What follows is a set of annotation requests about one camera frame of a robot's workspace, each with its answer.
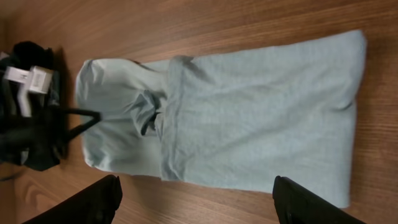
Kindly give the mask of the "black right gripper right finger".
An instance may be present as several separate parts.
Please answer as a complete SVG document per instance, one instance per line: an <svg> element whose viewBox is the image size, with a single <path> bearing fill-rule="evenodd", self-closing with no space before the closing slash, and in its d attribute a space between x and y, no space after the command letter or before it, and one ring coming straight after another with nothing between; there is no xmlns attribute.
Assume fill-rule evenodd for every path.
<svg viewBox="0 0 398 224"><path fill-rule="evenodd" d="M272 198L280 224L364 224L287 177L275 178Z"/></svg>

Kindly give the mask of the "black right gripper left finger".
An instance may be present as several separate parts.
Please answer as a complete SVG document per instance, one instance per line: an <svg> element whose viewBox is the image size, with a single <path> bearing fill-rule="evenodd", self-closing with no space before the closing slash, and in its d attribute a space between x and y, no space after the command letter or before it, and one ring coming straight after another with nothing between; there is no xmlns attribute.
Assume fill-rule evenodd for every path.
<svg viewBox="0 0 398 224"><path fill-rule="evenodd" d="M120 178L107 175L24 224L111 224L122 198Z"/></svg>

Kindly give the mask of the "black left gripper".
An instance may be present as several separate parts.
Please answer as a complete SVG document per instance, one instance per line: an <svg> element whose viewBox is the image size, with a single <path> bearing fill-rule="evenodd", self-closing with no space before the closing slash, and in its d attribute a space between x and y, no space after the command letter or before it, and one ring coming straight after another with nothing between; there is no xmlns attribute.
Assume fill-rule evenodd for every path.
<svg viewBox="0 0 398 224"><path fill-rule="evenodd" d="M70 130L68 114L93 117ZM99 112L49 106L30 118L1 118L1 161L14 165L58 165L69 140L101 121Z"/></svg>

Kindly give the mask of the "light blue t-shirt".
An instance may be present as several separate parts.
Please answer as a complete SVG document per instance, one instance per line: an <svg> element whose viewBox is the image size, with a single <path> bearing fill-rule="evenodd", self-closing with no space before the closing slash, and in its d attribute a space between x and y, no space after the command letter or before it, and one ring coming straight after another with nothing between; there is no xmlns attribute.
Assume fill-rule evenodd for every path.
<svg viewBox="0 0 398 224"><path fill-rule="evenodd" d="M145 64L87 60L75 100L101 121L82 136L85 162L266 193L280 175L346 208L365 60L360 30Z"/></svg>

